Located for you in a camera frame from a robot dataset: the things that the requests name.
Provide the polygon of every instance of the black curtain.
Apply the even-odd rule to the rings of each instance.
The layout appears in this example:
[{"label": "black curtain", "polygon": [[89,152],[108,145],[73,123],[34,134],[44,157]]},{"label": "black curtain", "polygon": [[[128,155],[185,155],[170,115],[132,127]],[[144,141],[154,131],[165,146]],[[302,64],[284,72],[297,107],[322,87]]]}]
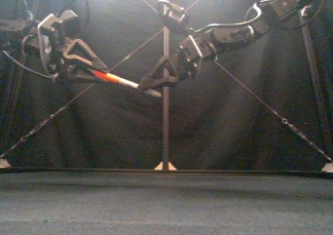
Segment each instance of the black curtain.
[{"label": "black curtain", "polygon": [[[36,18],[57,13],[69,0],[41,0]],[[112,73],[138,82],[162,55],[157,0],[88,0],[82,40]],[[170,0],[190,7],[190,25],[238,22],[254,0]],[[0,18],[22,17],[21,0],[0,0]],[[85,18],[84,2],[72,9]],[[310,25],[325,109],[332,124],[332,0]],[[289,25],[297,25],[294,17]],[[1,43],[7,36],[1,34]],[[170,34],[170,53],[182,37]],[[270,108],[325,146],[300,30],[276,29],[246,48],[220,54],[218,63]],[[28,67],[42,72],[38,58]],[[3,151],[89,87],[60,85],[24,73],[12,125],[8,102],[17,68],[1,55]],[[325,158],[281,123],[221,67],[208,61],[194,79],[170,89],[170,162],[178,169],[320,170]],[[7,155],[13,166],[153,169],[161,161],[161,99],[112,84],[97,84]]]}]

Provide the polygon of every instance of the wire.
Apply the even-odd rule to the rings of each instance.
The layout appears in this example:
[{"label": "wire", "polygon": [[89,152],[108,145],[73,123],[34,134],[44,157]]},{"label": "wire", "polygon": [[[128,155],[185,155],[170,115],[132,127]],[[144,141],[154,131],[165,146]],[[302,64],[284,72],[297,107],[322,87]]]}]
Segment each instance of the wire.
[{"label": "wire", "polygon": [[[62,13],[69,9],[70,5],[78,0],[69,0],[66,5],[62,7],[61,11],[56,14],[57,17],[61,17]],[[84,21],[84,25],[82,28],[80,30],[80,32],[84,32],[86,26],[88,26],[88,22],[89,22],[89,6],[88,6],[88,0],[84,0],[85,2],[85,21]]]},{"label": "wire", "polygon": [[[266,3],[266,2],[270,2],[273,0],[258,0],[258,3]],[[248,20],[248,17],[249,17],[249,14],[250,14],[250,11],[253,10],[253,6],[249,7],[248,11],[246,11],[246,14],[245,14],[245,20]]]},{"label": "wire", "polygon": [[324,8],[324,4],[325,4],[325,0],[320,0],[317,10],[316,10],[312,18],[306,22],[304,22],[302,24],[293,26],[293,27],[281,26],[281,29],[282,30],[297,30],[297,29],[305,27],[306,25],[309,25],[316,20],[318,14],[321,13],[322,8]]},{"label": "wire", "polygon": [[33,75],[38,76],[38,77],[42,77],[42,78],[46,78],[46,79],[50,79],[49,76],[44,75],[44,74],[40,74],[38,72],[36,72],[34,70],[32,70],[30,68],[28,68],[26,66],[24,66],[5,51],[3,51],[4,55],[7,56],[8,59],[12,60],[12,62],[20,66],[24,70],[26,70],[29,73],[32,73]]},{"label": "wire", "polygon": [[213,23],[213,24],[209,24],[208,26],[205,26],[204,28],[201,28],[200,30],[196,30],[194,33],[200,33],[202,31],[205,31],[206,29],[210,29],[214,27],[226,27],[226,28],[228,27],[244,27],[244,26],[254,23],[258,20],[258,18],[261,17],[262,11],[257,7],[257,3],[254,3],[252,7],[256,10],[256,17],[252,20],[237,22],[237,23]]}]

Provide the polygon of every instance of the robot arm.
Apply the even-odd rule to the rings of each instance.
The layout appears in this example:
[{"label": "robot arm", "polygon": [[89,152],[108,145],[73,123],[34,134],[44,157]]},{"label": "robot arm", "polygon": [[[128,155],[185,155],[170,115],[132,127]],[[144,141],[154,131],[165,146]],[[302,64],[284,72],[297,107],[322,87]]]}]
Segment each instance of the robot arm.
[{"label": "robot arm", "polygon": [[[88,44],[82,39],[74,38],[80,29],[78,16],[69,10],[60,17],[50,14],[41,22],[0,20],[0,32],[13,36],[13,43],[22,40],[24,54],[40,55],[46,75],[54,82],[110,82],[138,89],[137,83],[109,73],[105,63]],[[144,92],[161,97],[150,89]]]},{"label": "robot arm", "polygon": [[[252,20],[232,24],[210,24],[200,30],[189,28],[189,16],[181,7],[162,0],[158,1],[164,25],[177,33],[186,33],[188,37],[178,45],[177,53],[170,57],[161,57],[141,79],[138,88],[145,91],[174,86],[188,77],[194,78],[205,60],[216,59],[217,54],[248,46],[312,1],[257,0],[252,7],[256,11],[256,17]],[[162,77],[164,69],[169,71],[166,77]]]}]

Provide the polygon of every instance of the metal pole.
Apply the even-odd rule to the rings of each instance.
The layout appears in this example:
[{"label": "metal pole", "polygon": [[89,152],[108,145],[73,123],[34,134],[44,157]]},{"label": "metal pole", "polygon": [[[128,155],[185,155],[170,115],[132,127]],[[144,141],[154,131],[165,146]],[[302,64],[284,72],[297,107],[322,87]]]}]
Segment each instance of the metal pole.
[{"label": "metal pole", "polygon": [[[169,57],[169,29],[164,27],[164,56]],[[169,71],[164,70],[164,77],[169,75]],[[162,171],[169,171],[169,104],[170,89],[162,89]]]}]

